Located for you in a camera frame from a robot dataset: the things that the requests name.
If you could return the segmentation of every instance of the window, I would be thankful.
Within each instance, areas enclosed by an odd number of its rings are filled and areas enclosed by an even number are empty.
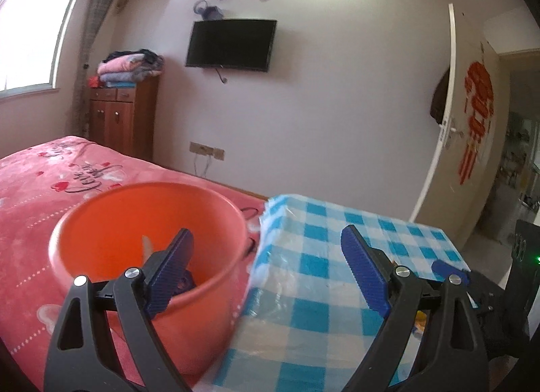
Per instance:
[[[0,95],[53,88],[74,0],[6,0],[0,7]]]

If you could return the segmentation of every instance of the blue checkered tablecloth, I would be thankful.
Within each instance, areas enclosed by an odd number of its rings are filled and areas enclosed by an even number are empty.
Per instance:
[[[436,259],[468,268],[440,229],[299,195],[272,198],[233,340],[195,390],[341,391],[382,324],[341,253],[341,230],[351,223],[421,278],[440,280],[431,272]],[[408,377],[419,343],[411,334],[391,384]]]

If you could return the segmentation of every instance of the pink bedspread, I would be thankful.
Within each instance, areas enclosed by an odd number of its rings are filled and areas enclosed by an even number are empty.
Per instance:
[[[86,139],[66,137],[0,160],[0,337],[30,380],[43,388],[45,359],[63,295],[49,267],[49,237],[72,207],[130,183],[167,181],[213,189],[246,218],[264,202],[225,186],[121,155]],[[257,223],[257,217],[249,223]],[[258,241],[258,234],[252,237]],[[237,302],[247,282],[243,275]],[[126,376],[138,376],[126,344],[115,339]]]

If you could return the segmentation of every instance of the cabinet door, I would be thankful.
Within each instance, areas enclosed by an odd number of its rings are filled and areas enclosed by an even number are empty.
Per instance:
[[[90,140],[105,145],[105,108],[104,101],[90,101]]]
[[[131,156],[133,104],[107,102],[105,115],[105,145]]]

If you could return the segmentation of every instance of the wall-mounted tv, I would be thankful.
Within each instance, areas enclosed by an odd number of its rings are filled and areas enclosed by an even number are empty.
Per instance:
[[[266,19],[195,22],[186,66],[267,72],[276,24]]]

